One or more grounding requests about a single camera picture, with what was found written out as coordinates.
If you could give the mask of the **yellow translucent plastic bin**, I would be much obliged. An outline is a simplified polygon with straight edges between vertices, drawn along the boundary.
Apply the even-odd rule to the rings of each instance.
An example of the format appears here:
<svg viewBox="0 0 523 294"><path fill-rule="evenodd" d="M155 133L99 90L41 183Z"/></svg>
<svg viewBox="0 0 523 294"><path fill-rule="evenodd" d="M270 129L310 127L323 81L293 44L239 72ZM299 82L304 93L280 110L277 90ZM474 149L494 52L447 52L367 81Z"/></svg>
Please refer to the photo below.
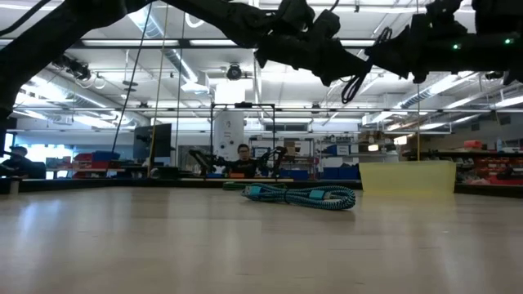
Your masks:
<svg viewBox="0 0 523 294"><path fill-rule="evenodd" d="M361 163L363 191L367 194L452 194L456 164L450 161Z"/></svg>

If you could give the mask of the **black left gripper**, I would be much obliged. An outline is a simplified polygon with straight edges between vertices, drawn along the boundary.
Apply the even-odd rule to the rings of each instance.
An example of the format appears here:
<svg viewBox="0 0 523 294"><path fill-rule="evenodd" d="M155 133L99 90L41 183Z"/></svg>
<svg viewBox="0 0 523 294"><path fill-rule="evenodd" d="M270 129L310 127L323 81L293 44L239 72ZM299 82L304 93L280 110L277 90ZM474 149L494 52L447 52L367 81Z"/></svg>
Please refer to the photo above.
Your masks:
<svg viewBox="0 0 523 294"><path fill-rule="evenodd" d="M340 78L366 75L369 64L346 51L334 37L340 27L339 17L332 11L323 10L311 28L300 37L290 38L290 44L285 47L284 63L294 69L322 74L325 86Z"/></svg>

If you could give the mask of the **red storage bins shelf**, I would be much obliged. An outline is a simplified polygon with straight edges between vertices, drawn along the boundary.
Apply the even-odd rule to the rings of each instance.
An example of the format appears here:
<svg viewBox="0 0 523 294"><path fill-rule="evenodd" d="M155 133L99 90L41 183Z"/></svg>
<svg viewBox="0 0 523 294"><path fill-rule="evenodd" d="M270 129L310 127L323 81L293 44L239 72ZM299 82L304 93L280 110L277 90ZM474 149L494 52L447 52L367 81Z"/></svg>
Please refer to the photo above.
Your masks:
<svg viewBox="0 0 523 294"><path fill-rule="evenodd" d="M480 140L464 142L454 158L456 181L467 185L523 185L523 146L497 140L491 149Z"/></svg>

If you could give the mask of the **white cylindrical column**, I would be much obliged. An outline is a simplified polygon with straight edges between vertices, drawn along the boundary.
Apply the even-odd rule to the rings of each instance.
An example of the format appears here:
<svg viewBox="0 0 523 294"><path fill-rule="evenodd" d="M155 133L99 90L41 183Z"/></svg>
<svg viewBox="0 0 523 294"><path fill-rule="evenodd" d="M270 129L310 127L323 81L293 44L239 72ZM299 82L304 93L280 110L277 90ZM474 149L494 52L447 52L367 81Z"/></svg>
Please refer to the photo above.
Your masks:
<svg viewBox="0 0 523 294"><path fill-rule="evenodd" d="M244 113L224 111L213 122L213 153L226 161L239 159L238 146L244 143Z"/></svg>

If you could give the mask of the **black computer monitor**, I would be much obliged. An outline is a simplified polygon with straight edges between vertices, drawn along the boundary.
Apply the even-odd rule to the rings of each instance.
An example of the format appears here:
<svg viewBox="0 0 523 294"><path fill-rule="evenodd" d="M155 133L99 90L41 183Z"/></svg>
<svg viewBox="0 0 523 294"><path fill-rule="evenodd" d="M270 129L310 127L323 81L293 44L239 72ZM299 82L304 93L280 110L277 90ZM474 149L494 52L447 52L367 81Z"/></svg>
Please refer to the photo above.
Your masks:
<svg viewBox="0 0 523 294"><path fill-rule="evenodd" d="M169 157L172 151L172 124L137 127L133 137L133 157L147 159Z"/></svg>

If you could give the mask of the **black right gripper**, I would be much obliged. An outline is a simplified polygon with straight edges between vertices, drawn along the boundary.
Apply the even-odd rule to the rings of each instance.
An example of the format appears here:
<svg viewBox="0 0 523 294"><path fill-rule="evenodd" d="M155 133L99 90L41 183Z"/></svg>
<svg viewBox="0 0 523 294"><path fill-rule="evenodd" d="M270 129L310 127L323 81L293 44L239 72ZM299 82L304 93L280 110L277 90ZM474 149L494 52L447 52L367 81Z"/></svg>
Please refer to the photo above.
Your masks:
<svg viewBox="0 0 523 294"><path fill-rule="evenodd" d="M410 40L413 42L413 61L417 68L413 71L413 82L426 80L428 70L418 64L422 53L441 49L451 41L466 35L466 28L456 21L454 13L460 8L462 0L434 0L425 6L425 13L413 16L410 26ZM400 40L379 38L365 49L365 54L373 65L392 72L402 78L409 76L409 66L400 52Z"/></svg>

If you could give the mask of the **black background robot rig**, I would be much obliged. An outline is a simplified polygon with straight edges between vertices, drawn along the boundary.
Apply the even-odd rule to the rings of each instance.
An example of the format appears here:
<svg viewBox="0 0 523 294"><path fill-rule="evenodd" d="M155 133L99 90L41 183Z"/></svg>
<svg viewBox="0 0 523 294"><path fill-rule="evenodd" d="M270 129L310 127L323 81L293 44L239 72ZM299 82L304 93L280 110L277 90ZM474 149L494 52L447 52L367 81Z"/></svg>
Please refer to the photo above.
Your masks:
<svg viewBox="0 0 523 294"><path fill-rule="evenodd" d="M207 153L191 149L189 155L198 163L200 167L200 176L203 178L225 177L225 178L240 178L243 179L242 174L230 173L230 167L235 161L226 161L223 157L218 157L213 153L213 122L215 117L224 111L235 111L244 113L244 135L246 127L246 113L260 114L266 110L276 112L274 104L254 104L250 102L239 102L234 104L226 103L212 103L210 106L210 129L209 129L209 151ZM277 178L279 176L279 165L283 156L286 153L285 148L272 145L264 154L254 158L252 156L252 148L250 148L250 156L257 160L257 176L272 176Z"/></svg>

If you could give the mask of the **black aluminium table frame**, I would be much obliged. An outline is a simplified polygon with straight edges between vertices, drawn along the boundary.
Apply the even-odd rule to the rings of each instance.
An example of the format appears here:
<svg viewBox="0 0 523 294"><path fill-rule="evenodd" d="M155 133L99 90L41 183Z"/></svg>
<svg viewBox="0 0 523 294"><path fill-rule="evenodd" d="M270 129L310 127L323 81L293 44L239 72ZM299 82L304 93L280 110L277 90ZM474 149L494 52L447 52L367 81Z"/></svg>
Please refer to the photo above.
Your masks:
<svg viewBox="0 0 523 294"><path fill-rule="evenodd" d="M11 188L18 192L43 192L67 189L95 189L104 187L125 188L221 188L225 183L238 185L252 184L254 180L227 180L227 179L200 179L187 178L179 180L132 180L132 179L58 179L58 180L21 180L0 179L0 195L8 195ZM353 190L363 190L363 185L358 181L289 181L263 180L260 183L268 185L285 185L290 189L316 188L320 186L339 185ZM456 184L456 194L475 194L500 198L516 198L523 200L523 185L466 185Z"/></svg>

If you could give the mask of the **red and blue storage bins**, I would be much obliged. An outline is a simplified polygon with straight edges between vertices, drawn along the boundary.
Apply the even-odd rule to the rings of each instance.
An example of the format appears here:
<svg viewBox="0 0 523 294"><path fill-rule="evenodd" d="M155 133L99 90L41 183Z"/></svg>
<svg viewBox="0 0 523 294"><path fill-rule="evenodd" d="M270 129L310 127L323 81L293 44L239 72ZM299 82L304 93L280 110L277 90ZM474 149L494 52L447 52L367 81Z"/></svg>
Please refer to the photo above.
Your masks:
<svg viewBox="0 0 523 294"><path fill-rule="evenodd" d="M72 162L73 178L106 178L121 169L120 154L110 151L94 151L77 154Z"/></svg>

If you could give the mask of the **person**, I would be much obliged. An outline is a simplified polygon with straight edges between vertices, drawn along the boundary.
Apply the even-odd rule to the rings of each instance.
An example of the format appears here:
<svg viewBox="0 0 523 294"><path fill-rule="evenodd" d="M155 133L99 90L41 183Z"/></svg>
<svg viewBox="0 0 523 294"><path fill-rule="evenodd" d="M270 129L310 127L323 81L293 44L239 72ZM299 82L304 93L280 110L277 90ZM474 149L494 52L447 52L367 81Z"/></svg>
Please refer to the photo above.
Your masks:
<svg viewBox="0 0 523 294"><path fill-rule="evenodd" d="M45 179L47 168L43 162L33 162L26 157L28 150L22 146L11 147L9 159L0 163L0 176L23 179Z"/></svg>
<svg viewBox="0 0 523 294"><path fill-rule="evenodd" d="M239 159L232 163L230 173L242 174L244 178L253 178L257 173L257 160L250 156L250 148L240 144L237 148Z"/></svg>

